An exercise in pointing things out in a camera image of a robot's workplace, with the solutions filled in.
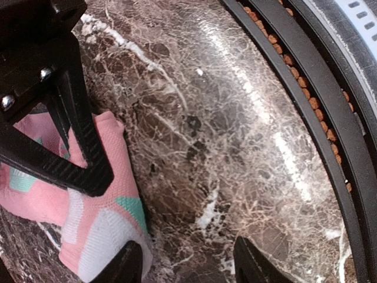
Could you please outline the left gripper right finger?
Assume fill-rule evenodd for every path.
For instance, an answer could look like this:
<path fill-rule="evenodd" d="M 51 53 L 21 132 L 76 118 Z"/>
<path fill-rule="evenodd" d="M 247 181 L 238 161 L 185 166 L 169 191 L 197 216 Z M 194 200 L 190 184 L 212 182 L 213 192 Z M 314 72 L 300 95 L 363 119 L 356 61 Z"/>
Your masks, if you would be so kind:
<path fill-rule="evenodd" d="M 233 257 L 237 283 L 292 283 L 247 238 L 237 237 Z"/>

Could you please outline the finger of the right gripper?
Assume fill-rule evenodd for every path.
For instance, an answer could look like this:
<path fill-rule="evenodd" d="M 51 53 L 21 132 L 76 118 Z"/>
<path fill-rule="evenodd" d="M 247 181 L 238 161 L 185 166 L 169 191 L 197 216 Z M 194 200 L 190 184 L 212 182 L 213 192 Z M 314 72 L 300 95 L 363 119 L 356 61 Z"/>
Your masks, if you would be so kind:
<path fill-rule="evenodd" d="M 1 161 L 63 189 L 103 195 L 114 174 L 95 128 L 72 29 L 85 1 L 1 2 Z M 64 143 L 73 133 L 86 167 L 44 148 L 14 124 L 37 105 Z"/>

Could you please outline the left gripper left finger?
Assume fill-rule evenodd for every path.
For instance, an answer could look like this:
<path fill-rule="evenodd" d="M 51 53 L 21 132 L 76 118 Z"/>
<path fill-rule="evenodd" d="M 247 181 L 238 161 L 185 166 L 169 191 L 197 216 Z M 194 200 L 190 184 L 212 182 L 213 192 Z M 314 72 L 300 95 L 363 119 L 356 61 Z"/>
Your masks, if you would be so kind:
<path fill-rule="evenodd" d="M 128 241 L 91 283 L 141 283 L 142 271 L 141 246 L 134 241 Z"/>

